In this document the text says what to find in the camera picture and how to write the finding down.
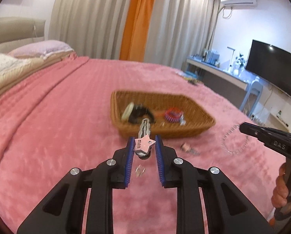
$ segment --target necklace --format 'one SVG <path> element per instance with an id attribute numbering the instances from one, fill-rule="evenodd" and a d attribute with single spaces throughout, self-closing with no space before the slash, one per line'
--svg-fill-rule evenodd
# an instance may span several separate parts
<path id="1" fill-rule="evenodd" d="M 237 155 L 239 153 L 241 153 L 247 146 L 247 143 L 248 143 L 248 135 L 246 135 L 245 137 L 245 142 L 243 144 L 243 146 L 240 148 L 240 149 L 237 149 L 237 150 L 228 150 L 227 147 L 226 147 L 226 144 L 225 144 L 225 141 L 226 141 L 226 138 L 236 129 L 238 129 L 240 127 L 240 125 L 234 125 L 225 135 L 224 137 L 222 138 L 222 144 L 221 146 L 224 148 L 225 152 L 229 155 Z"/>

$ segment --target pillow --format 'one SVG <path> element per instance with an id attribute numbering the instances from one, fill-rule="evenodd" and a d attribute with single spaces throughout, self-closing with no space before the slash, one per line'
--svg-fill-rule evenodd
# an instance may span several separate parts
<path id="1" fill-rule="evenodd" d="M 41 57 L 47 59 L 52 54 L 74 51 L 68 44 L 58 40 L 31 43 L 11 51 L 8 55 L 16 58 Z"/>

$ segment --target cable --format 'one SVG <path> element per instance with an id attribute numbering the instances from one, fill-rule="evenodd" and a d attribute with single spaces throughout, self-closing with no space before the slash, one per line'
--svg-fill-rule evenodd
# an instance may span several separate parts
<path id="1" fill-rule="evenodd" d="M 243 109 L 243 113 L 247 116 L 251 110 L 251 106 L 250 106 L 250 102 L 249 102 L 249 98 L 247 99 L 247 105 L 248 105 L 248 110 L 244 107 Z"/>
<path id="2" fill-rule="evenodd" d="M 271 93 L 270 93 L 269 97 L 267 98 L 267 100 L 265 101 L 265 103 L 264 103 L 264 105 L 263 105 L 261 111 L 260 111 L 258 114 L 255 115 L 255 116 L 258 117 L 258 119 L 260 118 L 260 115 L 262 114 L 262 112 L 263 112 L 263 110 L 264 110 L 264 108 L 265 108 L 265 105 L 267 104 L 269 98 L 271 97 L 272 92 L 273 92 L 273 86 L 271 86 Z"/>
<path id="3" fill-rule="evenodd" d="M 223 12 L 222 12 L 222 18 L 223 18 L 223 19 L 230 19 L 230 18 L 231 18 L 231 16 L 232 16 L 232 11 L 233 11 L 233 8 L 231 7 L 231 12 L 230 12 L 229 16 L 227 16 L 227 17 L 225 17 L 225 16 L 224 16 L 224 10 L 225 10 L 225 8 L 226 8 L 226 7 L 224 7 L 224 8 L 223 8 Z"/>
<path id="4" fill-rule="evenodd" d="M 268 90 L 272 90 L 272 85 L 270 85 L 270 83 L 268 83 Z"/>
<path id="5" fill-rule="evenodd" d="M 225 8 L 225 6 L 222 6 L 221 8 L 220 8 L 220 10 L 218 11 L 218 15 L 220 14 L 220 12 L 222 11 L 222 9 L 224 9 Z"/>
<path id="6" fill-rule="evenodd" d="M 19 15 L 21 16 L 22 14 L 22 8 L 23 8 L 23 2 L 25 0 L 22 0 L 21 4 L 20 4 L 20 13 Z M 31 16 L 31 19 L 33 21 L 33 27 L 34 27 L 34 34 L 35 34 L 35 38 L 37 38 L 37 33 L 36 33 L 36 24 L 35 24 L 35 20 L 34 20 L 34 17 L 33 17 L 33 12 L 32 12 L 32 7 L 29 6 L 29 12 L 30 12 L 30 16 Z"/>

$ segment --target wall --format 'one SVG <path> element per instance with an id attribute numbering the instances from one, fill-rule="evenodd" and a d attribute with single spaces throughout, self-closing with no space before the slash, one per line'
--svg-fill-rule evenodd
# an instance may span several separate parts
<path id="1" fill-rule="evenodd" d="M 55 0 L 3 0 L 0 4 L 0 17 L 46 19 L 45 38 L 47 39 L 54 2 Z"/>
<path id="2" fill-rule="evenodd" d="M 235 57 L 242 52 L 248 57 L 252 40 L 259 40 L 282 48 L 291 53 L 291 4 L 288 0 L 257 0 L 258 5 L 251 9 L 233 10 L 230 19 L 223 19 L 219 14 L 214 35 L 213 48 L 220 53 L 220 62 L 228 65 L 232 51 L 227 46 L 236 49 Z M 263 122 L 269 119 L 269 113 L 282 110 L 282 118 L 288 123 L 291 132 L 291 98 L 277 89 L 264 86 L 260 103 L 255 114 Z"/>

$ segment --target black television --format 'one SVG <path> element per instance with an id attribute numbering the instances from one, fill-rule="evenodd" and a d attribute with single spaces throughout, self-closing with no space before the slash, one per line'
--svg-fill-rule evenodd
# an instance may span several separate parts
<path id="1" fill-rule="evenodd" d="M 291 96 L 291 53 L 253 40 L 246 70 Z"/>

